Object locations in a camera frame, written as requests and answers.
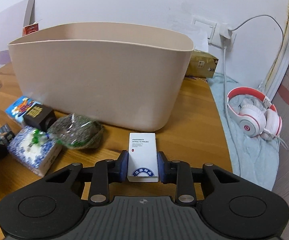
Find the small dark blue box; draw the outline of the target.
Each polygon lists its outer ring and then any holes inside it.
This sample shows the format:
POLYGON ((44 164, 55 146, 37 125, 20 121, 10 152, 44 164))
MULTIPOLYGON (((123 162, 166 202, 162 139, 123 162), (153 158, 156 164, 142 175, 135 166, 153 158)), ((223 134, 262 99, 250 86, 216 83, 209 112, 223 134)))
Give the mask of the small dark blue box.
POLYGON ((14 137, 15 134, 8 124, 0 127, 0 144, 8 146, 14 137))

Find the white hotel supplies box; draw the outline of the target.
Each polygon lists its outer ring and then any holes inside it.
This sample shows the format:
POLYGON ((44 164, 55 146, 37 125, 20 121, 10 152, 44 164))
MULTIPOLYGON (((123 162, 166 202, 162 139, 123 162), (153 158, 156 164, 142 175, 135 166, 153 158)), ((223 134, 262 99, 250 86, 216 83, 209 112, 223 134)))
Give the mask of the white hotel supplies box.
POLYGON ((127 178, 133 183, 159 181, 155 133, 130 133, 127 178))

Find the blue cartoon tissue pack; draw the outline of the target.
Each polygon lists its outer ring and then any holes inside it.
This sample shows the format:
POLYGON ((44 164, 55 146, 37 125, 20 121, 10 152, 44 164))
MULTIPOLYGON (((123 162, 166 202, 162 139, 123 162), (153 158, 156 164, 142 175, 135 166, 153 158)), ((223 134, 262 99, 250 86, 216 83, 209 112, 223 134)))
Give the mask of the blue cartoon tissue pack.
POLYGON ((36 104, 40 104, 40 102, 26 96, 21 96, 9 107, 7 107, 5 113, 21 127, 25 127, 26 124, 24 121, 24 115, 36 104))

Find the black gold small box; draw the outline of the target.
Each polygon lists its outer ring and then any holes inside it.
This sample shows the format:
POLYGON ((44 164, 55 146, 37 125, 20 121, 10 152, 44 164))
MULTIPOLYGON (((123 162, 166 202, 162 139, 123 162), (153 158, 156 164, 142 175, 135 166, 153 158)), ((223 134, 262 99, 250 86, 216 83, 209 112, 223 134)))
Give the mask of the black gold small box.
POLYGON ((55 122, 56 115, 48 106, 35 104, 24 115, 25 124, 46 132, 55 122))

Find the beige plastic storage bin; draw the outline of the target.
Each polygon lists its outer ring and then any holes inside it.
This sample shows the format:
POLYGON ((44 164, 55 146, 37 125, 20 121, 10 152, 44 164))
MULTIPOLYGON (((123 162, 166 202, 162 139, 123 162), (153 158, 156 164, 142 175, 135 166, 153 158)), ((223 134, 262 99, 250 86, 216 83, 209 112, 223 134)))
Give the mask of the beige plastic storage bin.
POLYGON ((153 132, 168 122, 193 41, 146 25, 57 25, 8 45, 25 96, 64 113, 153 132))

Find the light blue blanket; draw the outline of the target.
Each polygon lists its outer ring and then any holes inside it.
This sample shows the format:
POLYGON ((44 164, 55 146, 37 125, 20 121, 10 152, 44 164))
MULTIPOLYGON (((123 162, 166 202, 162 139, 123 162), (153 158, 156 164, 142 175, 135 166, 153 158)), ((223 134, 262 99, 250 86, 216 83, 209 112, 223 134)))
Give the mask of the light blue blanket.
POLYGON ((271 191, 279 166, 279 142, 245 135, 226 114, 223 74, 216 73, 207 81, 223 125, 233 173, 271 191))

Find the red white headphones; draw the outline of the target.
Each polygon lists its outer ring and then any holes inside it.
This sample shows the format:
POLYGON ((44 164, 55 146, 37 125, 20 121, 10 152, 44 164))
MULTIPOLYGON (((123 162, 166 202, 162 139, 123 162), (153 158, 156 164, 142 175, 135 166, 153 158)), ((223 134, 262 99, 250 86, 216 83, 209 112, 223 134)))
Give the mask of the red white headphones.
POLYGON ((245 104, 236 112, 227 105, 229 116, 239 125, 249 137, 261 136, 264 140, 278 138, 282 129, 282 119, 276 107, 262 92, 250 87, 237 87, 227 94, 227 102, 238 95, 250 95, 257 98, 265 108, 262 112, 257 106, 245 104))

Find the gold yellow box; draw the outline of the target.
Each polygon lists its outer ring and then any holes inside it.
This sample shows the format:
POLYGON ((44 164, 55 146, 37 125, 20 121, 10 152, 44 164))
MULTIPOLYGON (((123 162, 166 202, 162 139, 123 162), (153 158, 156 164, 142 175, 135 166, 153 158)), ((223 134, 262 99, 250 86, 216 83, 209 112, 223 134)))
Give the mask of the gold yellow box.
POLYGON ((218 61, 218 58, 210 53, 194 50, 185 76, 212 78, 218 61))

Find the red white carton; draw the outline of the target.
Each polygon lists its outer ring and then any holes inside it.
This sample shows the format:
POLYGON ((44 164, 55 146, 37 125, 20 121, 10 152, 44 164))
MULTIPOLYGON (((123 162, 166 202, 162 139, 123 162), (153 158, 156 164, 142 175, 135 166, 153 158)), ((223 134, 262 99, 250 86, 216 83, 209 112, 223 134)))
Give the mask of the red white carton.
POLYGON ((22 36, 29 35, 39 30, 39 23, 35 22, 33 24, 23 27, 22 36))

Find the grey leaning board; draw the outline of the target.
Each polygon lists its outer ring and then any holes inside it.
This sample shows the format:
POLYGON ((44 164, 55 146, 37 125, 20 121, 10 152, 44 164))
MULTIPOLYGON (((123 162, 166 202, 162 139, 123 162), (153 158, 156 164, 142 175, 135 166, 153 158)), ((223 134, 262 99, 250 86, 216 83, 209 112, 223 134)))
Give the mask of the grey leaning board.
POLYGON ((27 2, 23 27, 34 23, 34 3, 35 0, 28 0, 27 2))

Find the white charger plug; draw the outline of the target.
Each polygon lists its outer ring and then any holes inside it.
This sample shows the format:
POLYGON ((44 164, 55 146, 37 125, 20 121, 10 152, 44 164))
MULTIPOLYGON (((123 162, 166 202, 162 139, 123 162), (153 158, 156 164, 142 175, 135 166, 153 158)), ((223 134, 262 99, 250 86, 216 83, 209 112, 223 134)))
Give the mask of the white charger plug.
POLYGON ((230 40, 232 37, 232 30, 228 24, 221 23, 219 26, 219 36, 221 40, 230 40))

